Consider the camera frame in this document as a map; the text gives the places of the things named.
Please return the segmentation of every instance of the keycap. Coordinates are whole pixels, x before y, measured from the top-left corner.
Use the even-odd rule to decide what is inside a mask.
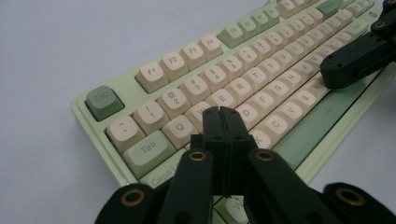
[[[228,199],[222,198],[216,203],[215,209],[227,223],[248,223],[248,217],[244,209],[243,196],[232,196]]]
[[[186,149],[182,148],[173,154],[168,160],[161,163],[159,166],[155,167],[148,174],[143,176],[140,179],[142,184],[149,185],[152,188],[157,188],[166,180],[172,178],[175,175],[178,162],[180,161],[181,156],[186,151]]]
[[[106,133],[119,153],[123,153],[128,147],[145,137],[143,131],[130,116],[114,120],[106,129]]]
[[[268,42],[263,39],[255,40],[250,48],[256,52],[259,62],[271,56],[275,51],[275,49],[271,48]]]
[[[122,157],[137,178],[140,178],[175,152],[163,133],[156,131],[127,149]]]
[[[253,92],[261,90],[265,85],[268,84],[268,76],[257,67],[253,67],[246,71],[241,78],[243,78],[253,89]]]
[[[338,12],[338,2],[336,0],[328,0],[319,6],[317,6],[317,10],[319,10],[323,14],[323,20],[329,19],[332,15]]]
[[[242,29],[245,40],[249,40],[251,37],[257,34],[256,23],[254,23],[250,17],[245,17],[239,20],[237,24]]]
[[[152,93],[169,83],[165,72],[155,62],[140,67],[136,80],[147,93]]]
[[[186,95],[178,88],[164,92],[158,99],[158,105],[165,111],[169,119],[174,119],[191,108]]]
[[[168,76],[169,81],[174,81],[189,72],[189,68],[177,52],[170,52],[163,56],[160,67]]]
[[[282,73],[282,68],[280,67],[280,64],[273,58],[268,58],[262,61],[262,63],[259,63],[257,67],[260,68],[265,73],[265,75],[268,76],[268,79],[270,81],[274,80],[274,78]]]
[[[184,115],[179,115],[169,121],[163,126],[162,131],[176,149],[186,146],[190,142],[192,134],[198,134],[198,131]]]
[[[228,81],[232,81],[237,77],[240,77],[244,73],[244,66],[235,56],[229,56],[225,58],[219,67],[227,74]]]
[[[271,149],[273,147],[271,138],[268,136],[268,134],[258,129],[252,129],[249,133],[253,135],[253,138],[256,141],[256,145],[258,148]]]
[[[253,13],[250,18],[256,24],[258,34],[271,27],[268,17],[262,11],[257,11]]]
[[[87,106],[96,121],[101,121],[124,108],[119,97],[108,86],[101,86],[87,95]]]
[[[249,47],[244,47],[238,50],[235,56],[244,66],[244,71],[249,70],[259,63],[259,57],[257,56],[257,53]]]
[[[236,23],[226,26],[218,38],[230,49],[240,45],[245,40],[244,32]]]
[[[364,34],[367,30],[369,23],[364,20],[354,20],[348,24],[342,31],[351,35],[352,39],[358,38],[358,36]]]
[[[228,83],[228,78],[224,71],[217,65],[212,65],[200,75],[210,88],[211,92],[218,91]]]
[[[145,134],[150,134],[161,129],[169,118],[157,102],[149,101],[134,112],[134,120]]]
[[[258,91],[247,100],[247,104],[256,109],[260,119],[263,119],[276,107],[274,97],[267,91]]]
[[[241,77],[230,82],[224,87],[224,90],[228,91],[233,96],[238,105],[242,104],[248,97],[253,95],[253,89],[251,89],[248,82]]]
[[[209,107],[211,106],[207,102],[202,101],[197,105],[193,106],[192,108],[190,108],[185,113],[186,118],[188,118],[189,121],[191,121],[191,123],[195,126],[195,128],[198,130],[199,133],[202,133],[203,131],[202,113],[204,113],[204,111]]]
[[[191,77],[181,86],[180,90],[186,95],[191,105],[196,105],[210,95],[210,89],[201,77]]]
[[[183,46],[180,56],[184,59],[190,71],[206,63],[204,51],[196,43]]]
[[[226,106],[232,109],[238,106],[233,96],[224,89],[214,92],[205,101],[211,106]]]
[[[198,46],[204,51],[207,61],[220,56],[222,54],[222,49],[220,42],[214,35],[206,35],[200,39]]]
[[[259,113],[251,105],[242,104],[235,110],[241,115],[242,121],[244,121],[248,130],[260,122]]]

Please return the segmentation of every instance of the green keycap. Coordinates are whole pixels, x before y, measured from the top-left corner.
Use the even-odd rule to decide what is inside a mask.
[[[87,106],[97,121],[108,118],[124,108],[119,97],[108,86],[101,86],[87,95]]]
[[[233,49],[245,41],[244,32],[236,23],[226,26],[221,31],[218,38],[230,49]]]
[[[336,0],[328,0],[317,6],[317,10],[323,13],[323,20],[329,19],[332,15],[338,12],[338,2]]]

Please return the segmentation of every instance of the black plastic part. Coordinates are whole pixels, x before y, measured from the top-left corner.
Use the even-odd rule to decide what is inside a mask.
[[[155,223],[168,186],[169,181],[156,189],[142,184],[118,189],[102,208],[95,224]]]
[[[214,194],[225,197],[242,195],[246,181],[246,157],[257,145],[239,113],[231,108],[216,106],[205,110],[203,147],[211,151],[216,160]]]
[[[157,223],[211,223],[213,163],[207,150],[191,149],[182,155]]]
[[[364,190],[345,183],[326,186],[323,198],[343,223],[396,223],[387,207]]]
[[[396,48],[374,33],[367,33],[327,56],[320,65],[327,88],[341,89],[393,62]]]
[[[251,170],[247,182],[249,194],[245,197],[248,203],[262,205],[262,210],[245,207],[250,221],[272,220],[269,223],[282,224],[341,223],[318,195],[274,151],[254,149],[249,152],[248,159]]]

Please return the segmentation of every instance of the cream keycap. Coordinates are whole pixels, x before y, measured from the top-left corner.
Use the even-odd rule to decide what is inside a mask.
[[[165,72],[155,62],[140,67],[136,80],[147,93],[152,93],[169,83]]]
[[[106,133],[119,153],[123,153],[128,147],[145,137],[143,131],[130,116],[113,121],[106,129]]]
[[[186,146],[190,142],[192,134],[198,134],[198,131],[184,115],[165,124],[162,131],[176,149]]]
[[[221,89],[213,94],[205,100],[211,106],[226,106],[234,109],[238,106],[237,102],[233,98],[233,96],[226,90]]]
[[[238,105],[246,101],[248,97],[253,95],[253,89],[250,87],[247,81],[241,77],[236,78],[224,87],[224,90],[229,92],[235,99]]]
[[[249,70],[259,63],[259,57],[257,56],[257,53],[249,47],[244,47],[238,50],[235,56],[244,66],[244,71]]]
[[[224,71],[217,65],[212,65],[200,75],[210,88],[211,92],[218,91],[228,83],[228,78]]]
[[[241,61],[235,56],[225,58],[219,63],[219,67],[225,72],[229,82],[240,77],[245,71]]]
[[[271,149],[274,146],[268,134],[255,128],[250,130],[249,133],[253,135],[253,138],[256,141],[258,148]]]
[[[195,126],[195,128],[198,130],[199,133],[203,131],[203,116],[202,113],[206,109],[208,109],[210,105],[202,101],[198,103],[197,105],[193,106],[190,108],[184,115],[186,116],[187,119],[191,121],[191,123]]]
[[[169,118],[157,102],[149,101],[134,112],[134,120],[145,134],[150,134],[161,129],[169,121]]]
[[[251,105],[259,113],[260,119],[263,119],[276,107],[274,97],[267,91],[258,91],[252,97],[250,97],[246,104]]]
[[[164,92],[158,99],[158,104],[166,112],[169,119],[174,119],[191,108],[186,95],[178,88]]]
[[[163,56],[160,61],[160,67],[170,81],[174,81],[189,72],[189,68],[177,52],[170,52]]]
[[[206,60],[208,62],[220,56],[223,52],[220,41],[214,35],[206,35],[202,37],[198,42],[198,46],[200,46],[204,51]]]
[[[253,89],[254,92],[261,90],[268,84],[268,76],[257,67],[249,69],[244,75],[241,76]]]
[[[206,63],[204,51],[196,43],[183,46],[180,56],[184,59],[190,71]]]
[[[273,58],[265,59],[256,67],[260,68],[265,73],[265,75],[268,76],[269,81],[274,80],[282,73],[282,68],[280,67],[280,64]]]
[[[244,121],[248,130],[260,122],[259,113],[249,104],[242,104],[235,110],[241,115],[242,121]]]
[[[192,105],[198,104],[210,95],[210,89],[201,77],[190,77],[180,86],[180,90]]]

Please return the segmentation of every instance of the a key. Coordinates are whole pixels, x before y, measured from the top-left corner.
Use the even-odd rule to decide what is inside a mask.
[[[214,35],[206,35],[202,37],[198,42],[198,46],[200,46],[204,51],[208,62],[222,54],[220,42]]]
[[[169,83],[167,75],[155,62],[140,67],[136,80],[147,93],[152,93]]]
[[[224,87],[224,90],[229,92],[235,99],[238,105],[246,101],[248,97],[253,95],[253,89],[251,89],[248,82],[241,77],[236,78]]]
[[[235,110],[241,115],[242,121],[244,121],[248,130],[260,122],[259,113],[251,105],[242,104]]]
[[[158,104],[163,108],[169,119],[174,119],[191,108],[186,95],[178,88],[164,92],[158,99]]]
[[[189,68],[177,52],[171,52],[163,56],[160,61],[160,67],[170,81],[174,81],[189,72]]]
[[[190,142],[192,134],[198,134],[198,131],[184,115],[165,124],[162,131],[176,149],[186,146]]]
[[[210,89],[201,77],[191,77],[181,86],[180,90],[189,99],[191,105],[196,105],[210,95]]]
[[[106,133],[119,153],[142,140],[145,135],[130,117],[125,116],[113,121],[106,129]]]
[[[191,123],[195,126],[195,128],[198,130],[199,133],[203,131],[203,117],[202,113],[206,109],[208,109],[210,105],[202,101],[198,103],[197,105],[193,106],[190,108],[184,115],[186,116],[187,119],[191,121]]]
[[[200,77],[208,84],[211,92],[218,91],[228,83],[228,78],[224,71],[217,65],[206,68]]]
[[[169,118],[157,102],[149,101],[134,112],[134,120],[145,134],[150,134],[161,129]]]
[[[221,89],[213,94],[205,100],[211,106],[226,106],[234,109],[238,106],[237,102],[233,98],[233,96],[226,90]]]
[[[182,148],[175,154],[173,154],[168,160],[155,167],[148,174],[140,179],[140,183],[149,185],[153,189],[163,184],[166,180],[172,178],[175,175],[178,163],[181,155],[186,151]]]
[[[122,157],[134,175],[140,178],[175,152],[175,148],[163,133],[156,131],[128,148]]]
[[[206,63],[204,51],[196,43],[183,46],[180,56],[184,59],[190,71]]]

